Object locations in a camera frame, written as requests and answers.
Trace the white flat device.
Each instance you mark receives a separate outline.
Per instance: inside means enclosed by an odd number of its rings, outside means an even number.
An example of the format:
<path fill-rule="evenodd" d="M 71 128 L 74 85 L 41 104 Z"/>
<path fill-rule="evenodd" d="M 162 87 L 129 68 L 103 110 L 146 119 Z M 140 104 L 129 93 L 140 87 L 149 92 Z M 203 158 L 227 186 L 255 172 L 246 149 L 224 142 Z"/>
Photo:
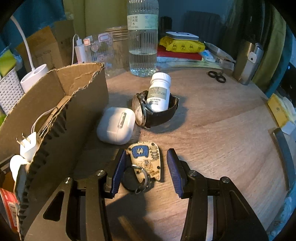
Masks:
<path fill-rule="evenodd" d="M 191 33 L 185 33 L 185 32 L 169 31 L 169 32 L 166 32 L 166 36 L 176 40 L 190 40 L 190 41 L 199 40 L 199 36 L 193 35 Z"/>

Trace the clear plastic sticker cup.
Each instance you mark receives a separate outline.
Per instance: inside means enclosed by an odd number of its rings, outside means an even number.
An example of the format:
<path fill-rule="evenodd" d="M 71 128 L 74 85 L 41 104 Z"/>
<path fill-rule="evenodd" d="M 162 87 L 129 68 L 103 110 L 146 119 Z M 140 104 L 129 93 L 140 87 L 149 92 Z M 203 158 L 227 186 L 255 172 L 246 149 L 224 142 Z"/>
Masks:
<path fill-rule="evenodd" d="M 91 35 L 83 39 L 87 63 L 102 63 L 108 77 L 114 75 L 115 52 L 113 37 L 109 32 Z"/>

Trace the white pill bottle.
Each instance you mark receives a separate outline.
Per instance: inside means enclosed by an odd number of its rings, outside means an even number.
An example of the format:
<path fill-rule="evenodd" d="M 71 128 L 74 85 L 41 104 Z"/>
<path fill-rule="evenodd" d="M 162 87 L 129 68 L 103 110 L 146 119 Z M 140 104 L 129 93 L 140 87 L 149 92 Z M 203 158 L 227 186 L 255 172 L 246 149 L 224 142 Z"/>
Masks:
<path fill-rule="evenodd" d="M 147 105 L 155 113 L 169 107 L 171 77 L 163 72 L 155 73 L 150 81 L 147 94 Z"/>

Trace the clear water bottle green cap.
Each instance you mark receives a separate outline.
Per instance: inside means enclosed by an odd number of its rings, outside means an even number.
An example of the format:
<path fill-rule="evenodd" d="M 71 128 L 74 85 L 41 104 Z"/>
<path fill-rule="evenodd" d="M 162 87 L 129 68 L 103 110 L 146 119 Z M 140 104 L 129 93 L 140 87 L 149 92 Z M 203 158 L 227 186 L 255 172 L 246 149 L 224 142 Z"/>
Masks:
<path fill-rule="evenodd" d="M 135 76 L 148 77 L 156 72 L 158 21 L 158 1 L 128 1 L 129 70 Z"/>

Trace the white desk lamp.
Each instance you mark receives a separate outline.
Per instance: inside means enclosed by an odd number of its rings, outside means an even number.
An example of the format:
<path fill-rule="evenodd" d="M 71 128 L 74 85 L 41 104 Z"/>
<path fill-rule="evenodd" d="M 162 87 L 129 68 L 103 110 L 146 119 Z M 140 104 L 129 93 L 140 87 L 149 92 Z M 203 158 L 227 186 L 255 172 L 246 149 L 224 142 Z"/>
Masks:
<path fill-rule="evenodd" d="M 20 84 L 23 88 L 24 93 L 27 93 L 42 77 L 44 77 L 49 72 L 49 69 L 48 69 L 47 64 L 42 64 L 36 68 L 34 67 L 32 55 L 31 55 L 30 48 L 29 48 L 27 39 L 25 37 L 25 34 L 23 33 L 23 30 L 20 27 L 20 24 L 18 23 L 16 18 L 14 16 L 11 16 L 10 19 L 16 25 L 16 28 L 18 29 L 18 31 L 23 39 L 23 42 L 25 44 L 25 48 L 27 51 L 27 55 L 29 58 L 31 71 L 29 73 L 27 73 L 20 81 Z"/>

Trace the white earbuds case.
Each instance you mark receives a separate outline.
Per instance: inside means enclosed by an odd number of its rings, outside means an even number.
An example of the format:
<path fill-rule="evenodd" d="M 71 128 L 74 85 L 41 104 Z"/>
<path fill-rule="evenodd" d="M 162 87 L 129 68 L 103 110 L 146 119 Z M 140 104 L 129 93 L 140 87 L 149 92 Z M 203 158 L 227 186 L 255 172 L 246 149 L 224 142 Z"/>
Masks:
<path fill-rule="evenodd" d="M 114 145 L 124 145 L 132 137 L 135 113 L 129 108 L 107 108 L 97 126 L 96 134 L 100 141 Z"/>

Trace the brown cardboard box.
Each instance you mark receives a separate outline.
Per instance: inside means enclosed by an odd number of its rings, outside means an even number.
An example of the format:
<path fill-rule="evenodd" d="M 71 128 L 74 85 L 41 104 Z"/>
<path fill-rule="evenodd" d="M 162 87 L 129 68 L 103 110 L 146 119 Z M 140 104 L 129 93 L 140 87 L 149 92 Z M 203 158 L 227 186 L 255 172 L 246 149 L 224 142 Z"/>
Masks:
<path fill-rule="evenodd" d="M 1 159 L 16 154 L 32 127 L 41 143 L 15 185 L 20 237 L 25 237 L 46 201 L 70 175 L 108 103 L 104 66 L 87 63 L 54 69 L 42 77 L 1 125 Z"/>

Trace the tooth shaped key tag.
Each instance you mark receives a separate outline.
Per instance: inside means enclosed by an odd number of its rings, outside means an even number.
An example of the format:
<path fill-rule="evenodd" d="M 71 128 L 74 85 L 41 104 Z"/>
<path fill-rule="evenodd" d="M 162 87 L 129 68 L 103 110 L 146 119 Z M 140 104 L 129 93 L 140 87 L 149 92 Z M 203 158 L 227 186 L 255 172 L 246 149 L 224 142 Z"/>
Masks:
<path fill-rule="evenodd" d="M 161 181 L 161 154 L 155 142 L 139 141 L 131 144 L 127 154 L 130 162 L 121 180 L 126 190 L 139 194 L 150 188 L 151 180 Z"/>

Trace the yellow tissue box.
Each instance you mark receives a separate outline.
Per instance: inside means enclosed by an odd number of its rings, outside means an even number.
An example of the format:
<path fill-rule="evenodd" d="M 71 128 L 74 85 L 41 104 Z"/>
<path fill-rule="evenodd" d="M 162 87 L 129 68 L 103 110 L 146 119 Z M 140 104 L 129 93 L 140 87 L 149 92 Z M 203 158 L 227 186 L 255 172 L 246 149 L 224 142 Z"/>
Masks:
<path fill-rule="evenodd" d="M 295 130 L 295 108 L 292 102 L 273 93 L 267 104 L 282 132 L 291 135 Z"/>

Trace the brown cardboard carton behind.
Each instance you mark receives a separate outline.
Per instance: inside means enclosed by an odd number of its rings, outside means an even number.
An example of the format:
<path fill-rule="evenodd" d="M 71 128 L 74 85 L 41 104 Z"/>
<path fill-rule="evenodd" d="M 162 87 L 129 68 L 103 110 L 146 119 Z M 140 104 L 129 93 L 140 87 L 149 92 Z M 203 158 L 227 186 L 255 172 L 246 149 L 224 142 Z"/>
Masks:
<path fill-rule="evenodd" d="M 72 20 L 63 20 L 46 26 L 27 38 L 35 67 L 47 64 L 48 69 L 61 68 L 71 64 L 72 38 L 74 24 Z"/>

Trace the glass jar with ridges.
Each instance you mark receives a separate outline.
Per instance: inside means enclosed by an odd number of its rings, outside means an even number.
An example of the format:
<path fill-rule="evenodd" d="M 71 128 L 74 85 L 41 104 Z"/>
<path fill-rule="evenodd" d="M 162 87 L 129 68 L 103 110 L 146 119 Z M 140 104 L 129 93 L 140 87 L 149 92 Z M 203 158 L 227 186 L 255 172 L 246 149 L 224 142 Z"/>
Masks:
<path fill-rule="evenodd" d="M 127 26 L 108 28 L 105 30 L 112 35 L 116 68 L 129 67 L 128 29 Z"/>

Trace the yellow wet wipes pack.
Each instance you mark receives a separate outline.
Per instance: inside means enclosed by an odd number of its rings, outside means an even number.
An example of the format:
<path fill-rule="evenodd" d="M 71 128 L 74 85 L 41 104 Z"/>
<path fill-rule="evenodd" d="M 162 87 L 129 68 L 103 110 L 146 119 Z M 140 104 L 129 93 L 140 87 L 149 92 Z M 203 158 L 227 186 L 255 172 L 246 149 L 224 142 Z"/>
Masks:
<path fill-rule="evenodd" d="M 201 53 L 205 50 L 205 44 L 193 40 L 177 40 L 168 36 L 160 39 L 159 44 L 167 51 L 175 53 Z"/>

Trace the steel thermos tumbler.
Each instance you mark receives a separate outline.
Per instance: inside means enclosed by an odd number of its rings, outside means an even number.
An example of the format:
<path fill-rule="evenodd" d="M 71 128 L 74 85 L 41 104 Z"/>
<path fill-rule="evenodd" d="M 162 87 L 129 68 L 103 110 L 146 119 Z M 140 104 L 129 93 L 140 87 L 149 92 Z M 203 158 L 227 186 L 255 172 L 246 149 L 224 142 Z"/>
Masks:
<path fill-rule="evenodd" d="M 239 48 L 233 77 L 241 84 L 248 85 L 257 71 L 263 57 L 263 47 L 259 43 L 244 40 Z"/>

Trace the black strap wristwatch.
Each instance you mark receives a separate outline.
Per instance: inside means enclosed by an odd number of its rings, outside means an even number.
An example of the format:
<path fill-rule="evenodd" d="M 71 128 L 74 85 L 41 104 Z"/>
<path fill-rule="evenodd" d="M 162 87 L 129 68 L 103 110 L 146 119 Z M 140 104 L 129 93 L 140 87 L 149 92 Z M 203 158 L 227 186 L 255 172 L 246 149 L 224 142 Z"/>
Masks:
<path fill-rule="evenodd" d="M 179 98 L 170 94 L 167 110 L 154 112 L 147 104 L 148 91 L 137 93 L 132 99 L 132 110 L 135 114 L 135 122 L 143 128 L 151 128 L 168 122 L 174 116 L 179 105 Z"/>

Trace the white plug adapter in box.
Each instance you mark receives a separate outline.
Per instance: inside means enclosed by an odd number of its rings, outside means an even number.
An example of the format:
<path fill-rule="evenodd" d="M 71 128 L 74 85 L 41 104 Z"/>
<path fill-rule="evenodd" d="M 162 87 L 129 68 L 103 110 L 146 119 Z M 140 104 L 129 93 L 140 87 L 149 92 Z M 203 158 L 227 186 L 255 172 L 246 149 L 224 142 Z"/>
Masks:
<path fill-rule="evenodd" d="M 32 132 L 29 136 L 22 135 L 22 137 L 21 141 L 16 139 L 16 142 L 20 145 L 20 155 L 28 162 L 31 162 L 39 149 L 40 136 L 36 132 Z"/>

